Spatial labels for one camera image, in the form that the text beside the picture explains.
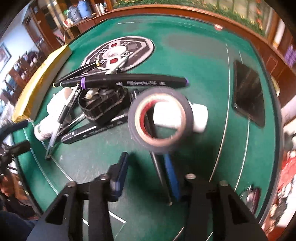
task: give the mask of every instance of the white plastic bottle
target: white plastic bottle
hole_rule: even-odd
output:
[[[105,12],[105,9],[104,9],[103,4],[100,3],[99,7],[100,7],[101,12],[104,13]]]

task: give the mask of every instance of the purple band on marker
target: purple band on marker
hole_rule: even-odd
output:
[[[85,77],[81,78],[81,87],[82,87],[83,90],[86,90],[86,88],[85,88]]]

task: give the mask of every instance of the screw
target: screw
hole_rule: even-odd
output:
[[[228,186],[228,182],[225,180],[220,181],[220,185],[223,187],[227,187]]]
[[[73,188],[75,187],[76,183],[74,181],[68,182],[68,187]]]
[[[188,173],[188,174],[186,174],[185,178],[186,178],[187,180],[193,180],[193,179],[196,178],[196,175],[193,174],[193,173]]]
[[[109,175],[108,174],[101,174],[100,175],[100,180],[108,180],[109,179]]]

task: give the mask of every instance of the circular board center design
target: circular board center design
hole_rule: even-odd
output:
[[[96,73],[112,68],[121,58],[128,57],[121,67],[125,72],[146,60],[153,52],[154,44],[150,39],[141,36],[126,36],[106,42],[91,51],[83,60],[81,66],[99,60],[100,66],[88,73]]]

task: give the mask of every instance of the grass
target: grass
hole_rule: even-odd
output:
[[[128,7],[128,6],[135,6],[135,5],[144,5],[144,4],[172,4],[172,5],[182,5],[182,6],[189,6],[189,7],[196,7],[199,9],[204,9],[210,12],[218,13],[222,16],[230,18],[248,28],[253,30],[254,32],[264,36],[264,31],[261,25],[258,23],[246,19],[243,15],[238,14],[236,11],[232,11],[228,8],[217,8],[213,4],[206,4],[202,3],[198,0],[119,0],[114,7]]]

